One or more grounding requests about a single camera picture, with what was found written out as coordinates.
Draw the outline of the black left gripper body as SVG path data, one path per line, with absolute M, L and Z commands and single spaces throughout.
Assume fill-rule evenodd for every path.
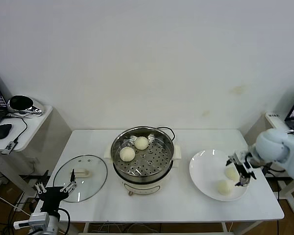
M 63 187 L 47 187 L 38 192 L 39 199 L 43 201 L 40 212 L 58 212 L 60 202 L 69 197 Z

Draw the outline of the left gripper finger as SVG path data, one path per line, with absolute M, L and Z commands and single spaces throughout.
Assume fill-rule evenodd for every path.
M 69 183 L 66 186 L 63 186 L 60 189 L 60 192 L 71 193 L 72 191 L 75 190 L 76 187 L 77 187 L 77 183 L 75 180 L 75 172 L 74 172 L 74 169 L 72 169 Z
M 47 170 L 35 183 L 36 191 L 38 194 L 47 192 L 46 185 L 49 181 L 48 173 L 49 171 Z

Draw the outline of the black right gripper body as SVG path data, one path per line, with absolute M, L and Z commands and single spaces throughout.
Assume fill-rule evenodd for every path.
M 242 172 L 253 172 L 253 155 L 249 151 L 242 151 Z

